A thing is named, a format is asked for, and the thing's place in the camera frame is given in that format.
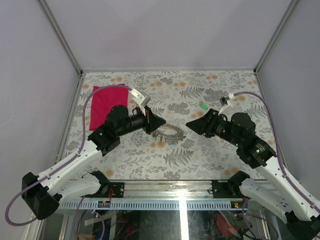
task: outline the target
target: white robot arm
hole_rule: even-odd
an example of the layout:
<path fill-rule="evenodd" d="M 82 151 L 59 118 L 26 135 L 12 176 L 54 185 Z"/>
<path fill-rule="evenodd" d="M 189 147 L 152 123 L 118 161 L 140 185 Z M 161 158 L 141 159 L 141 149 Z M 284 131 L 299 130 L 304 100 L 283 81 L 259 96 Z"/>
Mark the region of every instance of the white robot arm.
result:
<path fill-rule="evenodd" d="M 237 112 L 228 121 L 224 114 L 210 109 L 203 117 L 188 122 L 186 126 L 206 138 L 218 136 L 235 145 L 239 158 L 264 176 L 281 196 L 262 187 L 242 171 L 228 180 L 227 191 L 231 194 L 240 192 L 272 211 L 298 240 L 311 240 L 320 232 L 320 214 L 316 208 L 320 202 L 287 169 L 284 169 L 286 176 L 283 175 L 275 151 L 256 136 L 256 124 L 247 113 Z M 287 177 L 313 205 L 296 191 Z"/>
<path fill-rule="evenodd" d="M 138 129 L 150 134 L 166 123 L 147 106 L 150 100 L 147 94 L 134 88 L 130 94 L 137 106 L 132 111 L 133 115 L 129 116 L 128 109 L 123 105 L 114 106 L 106 116 L 105 122 L 88 136 L 81 152 L 76 150 L 38 175 L 29 172 L 22 178 L 22 189 L 25 189 L 47 177 L 22 194 L 23 200 L 37 219 L 49 217 L 60 204 L 81 196 L 95 194 L 104 197 L 109 191 L 110 182 L 100 171 L 85 174 L 78 180 L 69 180 L 70 177 L 117 147 L 120 144 L 120 136 Z"/>

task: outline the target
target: red wire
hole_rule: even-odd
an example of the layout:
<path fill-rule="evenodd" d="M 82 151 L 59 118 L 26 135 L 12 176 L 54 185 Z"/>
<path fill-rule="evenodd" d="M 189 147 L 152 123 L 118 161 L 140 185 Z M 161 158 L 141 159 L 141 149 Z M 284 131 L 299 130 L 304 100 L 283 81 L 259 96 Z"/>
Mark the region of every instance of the red wire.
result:
<path fill-rule="evenodd" d="M 111 189 L 109 190 L 109 202 L 110 202 L 110 207 L 111 207 L 111 199 L 112 199 L 113 194 L 114 194 L 114 190 L 111 188 Z"/>

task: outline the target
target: black motor bracket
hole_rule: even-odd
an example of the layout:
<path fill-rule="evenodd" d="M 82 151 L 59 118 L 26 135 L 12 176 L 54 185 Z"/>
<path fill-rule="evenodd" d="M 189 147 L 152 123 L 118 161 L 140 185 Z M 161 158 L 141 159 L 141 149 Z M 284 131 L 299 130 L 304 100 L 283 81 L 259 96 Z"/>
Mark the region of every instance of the black motor bracket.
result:
<path fill-rule="evenodd" d="M 238 171 L 228 180 L 212 180 L 212 195 L 214 199 L 242 199 L 240 191 L 242 182 L 250 176 L 243 171 Z"/>

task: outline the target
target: white connector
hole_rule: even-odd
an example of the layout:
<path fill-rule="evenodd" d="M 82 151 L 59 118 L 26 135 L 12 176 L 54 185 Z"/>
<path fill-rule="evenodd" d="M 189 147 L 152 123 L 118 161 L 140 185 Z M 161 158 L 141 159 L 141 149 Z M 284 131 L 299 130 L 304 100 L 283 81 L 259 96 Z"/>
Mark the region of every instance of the white connector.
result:
<path fill-rule="evenodd" d="M 231 100 L 235 99 L 235 98 L 236 97 L 234 96 L 233 93 L 229 93 L 228 96 L 223 96 L 220 98 L 222 108 L 219 111 L 219 115 L 229 111 L 230 109 L 232 109 L 234 107 L 234 104 Z"/>
<path fill-rule="evenodd" d="M 145 106 L 147 106 L 151 97 L 145 92 L 138 91 L 135 88 L 132 88 L 132 90 L 130 91 L 130 94 L 132 95 L 132 99 L 135 105 L 141 110 L 143 115 L 146 115 Z"/>

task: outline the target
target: cable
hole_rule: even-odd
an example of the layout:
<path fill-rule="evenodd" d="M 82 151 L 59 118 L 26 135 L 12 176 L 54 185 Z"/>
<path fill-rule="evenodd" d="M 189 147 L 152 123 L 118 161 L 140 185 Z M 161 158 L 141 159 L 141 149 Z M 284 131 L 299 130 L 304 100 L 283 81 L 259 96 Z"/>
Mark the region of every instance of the cable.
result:
<path fill-rule="evenodd" d="M 275 120 L 273 118 L 273 115 L 270 111 L 269 105 L 267 104 L 267 102 L 265 101 L 265 99 L 261 96 L 259 96 L 258 94 L 251 92 L 251 91 L 240 91 L 234 94 L 234 96 L 238 96 L 241 94 L 249 94 L 249 95 L 253 95 L 255 97 L 257 97 L 258 99 L 260 99 L 263 104 L 266 107 L 267 113 L 270 117 L 270 121 L 271 121 L 271 126 L 272 126 L 272 131 L 273 131 L 273 135 L 274 135 L 274 140 L 275 140 L 275 147 L 276 147 L 276 153 L 277 153 L 277 158 L 278 158 L 278 163 L 281 169 L 281 172 L 283 174 L 283 176 L 285 177 L 285 179 L 289 182 L 289 184 L 293 187 L 293 189 L 304 199 L 306 200 L 310 206 L 312 206 L 318 213 L 320 213 L 320 208 L 317 207 L 315 205 L 314 202 L 312 202 L 306 195 L 304 195 L 304 193 L 302 191 L 300 191 L 300 189 L 292 182 L 292 180 L 287 176 L 286 170 L 285 170 L 285 166 L 283 164 L 283 159 L 281 156 L 281 151 L 280 151 L 280 145 L 279 145 L 279 141 L 278 141 L 278 131 L 277 131 L 277 127 L 275 125 Z"/>
<path fill-rule="evenodd" d="M 251 233 L 252 236 L 249 236 L 247 233 L 243 234 L 243 236 L 247 237 L 248 239 L 259 240 L 259 238 L 256 238 L 256 236 L 254 235 L 254 233 L 250 229 L 248 230 L 248 232 Z"/>
<path fill-rule="evenodd" d="M 244 204 L 242 205 L 242 216 L 243 216 L 243 220 L 245 222 L 245 224 L 247 225 L 247 227 L 249 228 L 249 230 L 252 230 L 252 226 L 250 224 L 250 222 L 246 219 L 246 216 L 251 216 L 251 217 L 254 217 L 256 219 L 260 219 L 260 220 L 263 220 L 267 223 L 267 225 L 269 227 L 271 227 L 274 231 L 275 231 L 275 238 L 274 239 L 267 239 L 263 236 L 261 236 L 259 233 L 255 232 L 255 231 L 251 231 L 251 233 L 255 236 L 255 237 L 258 237 L 259 239 L 262 239 L 262 240 L 278 240 L 279 239 L 279 233 L 277 231 L 277 229 L 275 228 L 275 226 L 270 222 L 268 221 L 267 219 L 261 217 L 261 216 L 258 216 L 258 215 L 255 215 L 255 214 L 252 214 L 252 213 L 245 213 L 245 207 L 246 205 L 248 204 L 248 202 L 250 201 L 251 199 L 248 198 L 247 200 L 245 200 Z"/>
<path fill-rule="evenodd" d="M 76 209 L 75 209 L 75 212 L 74 212 L 74 216 L 73 216 L 72 231 L 73 231 L 73 237 L 74 237 L 75 240 L 78 240 L 77 231 L 76 231 L 76 218 L 78 217 L 79 208 L 80 208 L 80 205 L 82 204 L 84 199 L 85 199 L 85 197 L 83 196 L 81 198 L 78 206 L 76 206 Z"/>
<path fill-rule="evenodd" d="M 53 170 L 51 173 L 49 173 L 49 177 L 51 177 L 52 175 L 54 175 L 55 173 L 57 173 L 58 171 L 60 171 L 61 169 L 63 169 L 65 166 L 67 166 L 68 164 L 70 164 L 73 160 L 75 160 L 78 157 L 78 154 L 81 153 L 82 149 L 84 148 L 85 145 L 85 141 L 86 141 L 86 121 L 85 121 L 85 116 L 86 116 L 86 107 L 87 104 L 90 100 L 90 98 L 96 94 L 97 92 L 101 91 L 102 89 L 107 89 L 107 88 L 113 88 L 113 87 L 117 87 L 117 88 L 124 88 L 124 89 L 128 89 L 129 91 L 131 91 L 132 89 L 128 86 L 125 85 L 108 85 L 108 86 L 102 86 L 100 88 L 98 88 L 97 90 L 93 91 L 90 93 L 90 95 L 87 97 L 87 99 L 84 102 L 83 105 L 83 109 L 82 109 L 82 140 L 81 140 L 81 145 L 79 147 L 79 150 L 77 152 L 76 155 L 74 155 L 69 161 L 65 162 L 64 164 L 62 164 L 60 167 L 58 167 L 57 169 Z M 11 226 L 15 226 L 15 227 L 20 227 L 20 226 L 25 226 L 28 225 L 32 222 L 34 222 L 35 220 L 37 220 L 37 218 L 33 218 L 29 221 L 23 222 L 23 223 L 15 223 L 13 221 L 10 220 L 9 218 L 9 210 L 11 208 L 11 206 L 13 205 L 13 203 L 17 200 L 18 197 L 20 197 L 22 194 L 24 194 L 26 191 L 32 189 L 34 186 L 42 183 L 44 180 L 48 179 L 48 176 L 45 176 L 43 178 L 41 178 L 40 180 L 36 181 L 35 183 L 31 184 L 30 186 L 27 186 L 26 188 L 24 188 L 22 191 L 20 191 L 17 195 L 15 195 L 11 201 L 9 202 L 9 204 L 7 205 L 6 209 L 5 209 L 5 213 L 4 213 L 4 217 L 6 222 L 11 225 Z"/>
<path fill-rule="evenodd" d="M 79 208 L 83 202 L 83 200 L 85 199 L 85 197 L 83 196 L 80 200 L 80 202 L 78 203 L 78 205 L 76 206 L 76 209 L 75 209 L 75 212 L 74 212 L 74 216 L 73 216 L 73 221 L 72 221 L 72 231 L 73 231 L 73 237 L 75 240 L 78 240 L 78 237 L 77 237 L 77 231 L 76 231 L 76 219 L 78 217 L 78 212 L 79 212 Z M 102 240 L 103 237 L 104 237 L 104 234 L 105 234 L 105 230 L 106 230 L 106 227 L 105 227 L 105 220 L 104 218 L 99 214 L 97 213 L 95 210 L 93 210 L 94 214 L 96 214 L 100 219 L 101 219 L 101 222 L 102 222 L 102 233 L 101 233 L 101 237 L 99 238 L 99 240 Z"/>
<path fill-rule="evenodd" d="M 113 194 L 114 194 L 114 190 L 111 188 L 111 189 L 109 190 L 109 202 L 110 202 L 110 208 L 111 208 L 111 199 L 112 199 Z"/>
<path fill-rule="evenodd" d="M 103 217 L 97 213 L 96 211 L 94 211 L 94 213 L 101 219 L 102 222 L 102 233 L 101 233 L 101 237 L 99 238 L 99 240 L 103 240 L 104 235 L 105 235 L 105 230 L 106 230 L 106 226 L 105 226 L 105 220 L 103 219 Z"/>

